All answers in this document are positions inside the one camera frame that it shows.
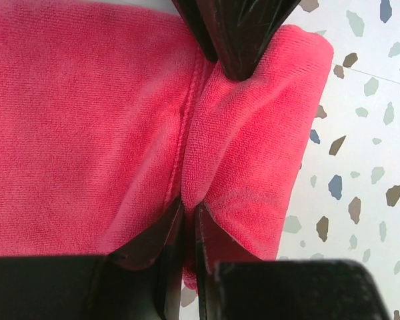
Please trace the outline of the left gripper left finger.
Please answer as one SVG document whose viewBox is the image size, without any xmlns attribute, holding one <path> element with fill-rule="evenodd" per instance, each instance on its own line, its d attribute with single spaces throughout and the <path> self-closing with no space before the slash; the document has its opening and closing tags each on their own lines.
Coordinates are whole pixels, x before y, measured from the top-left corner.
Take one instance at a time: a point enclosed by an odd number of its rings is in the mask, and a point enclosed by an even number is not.
<svg viewBox="0 0 400 320">
<path fill-rule="evenodd" d="M 177 319 L 183 213 L 107 255 L 0 257 L 0 319 Z"/>
</svg>

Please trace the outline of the pink towel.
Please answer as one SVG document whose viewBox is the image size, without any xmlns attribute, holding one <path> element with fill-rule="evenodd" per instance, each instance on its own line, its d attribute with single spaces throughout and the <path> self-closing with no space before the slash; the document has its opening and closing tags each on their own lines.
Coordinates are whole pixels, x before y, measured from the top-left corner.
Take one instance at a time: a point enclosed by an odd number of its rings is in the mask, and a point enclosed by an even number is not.
<svg viewBox="0 0 400 320">
<path fill-rule="evenodd" d="M 274 259 L 332 59 L 284 25 L 234 82 L 178 16 L 0 1 L 0 256 L 107 254 L 180 198 L 188 287 L 201 202 Z"/>
</svg>

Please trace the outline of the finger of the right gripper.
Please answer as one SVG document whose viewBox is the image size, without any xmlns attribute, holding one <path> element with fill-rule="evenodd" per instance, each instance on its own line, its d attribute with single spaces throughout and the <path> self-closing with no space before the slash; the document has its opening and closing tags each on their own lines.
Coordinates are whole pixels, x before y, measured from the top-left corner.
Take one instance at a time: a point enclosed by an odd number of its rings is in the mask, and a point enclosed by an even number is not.
<svg viewBox="0 0 400 320">
<path fill-rule="evenodd" d="M 206 28 L 230 80 L 252 76 L 271 38 L 298 4 L 297 0 L 206 2 Z"/>
<path fill-rule="evenodd" d="M 217 62 L 218 57 L 196 0 L 172 0 L 176 10 L 193 34 L 205 58 Z"/>
</svg>

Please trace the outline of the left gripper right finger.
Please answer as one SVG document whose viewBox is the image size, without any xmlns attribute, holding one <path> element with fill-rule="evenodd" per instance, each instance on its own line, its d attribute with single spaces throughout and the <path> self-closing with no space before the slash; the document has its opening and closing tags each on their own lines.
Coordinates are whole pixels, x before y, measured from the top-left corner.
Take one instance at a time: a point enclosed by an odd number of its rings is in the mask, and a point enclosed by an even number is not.
<svg viewBox="0 0 400 320">
<path fill-rule="evenodd" d="M 201 319 L 379 320 L 389 313 L 370 273 L 352 260 L 265 261 L 195 209 Z"/>
</svg>

